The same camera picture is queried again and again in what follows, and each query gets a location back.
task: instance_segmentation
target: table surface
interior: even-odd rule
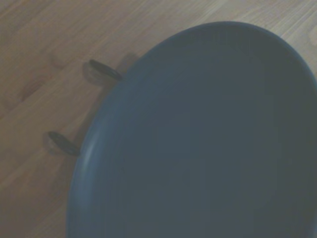
[[[81,145],[116,84],[92,80],[96,59],[124,73],[167,37],[242,21],[281,36],[317,73],[315,0],[4,0],[0,2],[0,237],[64,238],[76,159],[46,132]]]

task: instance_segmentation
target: wooden table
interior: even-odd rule
[[[75,158],[52,149],[46,132],[80,146],[115,85],[91,83],[85,62],[124,73],[165,38],[224,20],[271,30],[317,72],[316,0],[1,1],[0,237],[65,237]]]

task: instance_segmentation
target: wood grain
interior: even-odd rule
[[[317,73],[315,0],[3,0],[0,2],[0,237],[64,238],[75,159],[115,82],[91,83],[94,58],[121,72],[165,38],[213,21],[249,22],[290,43]]]

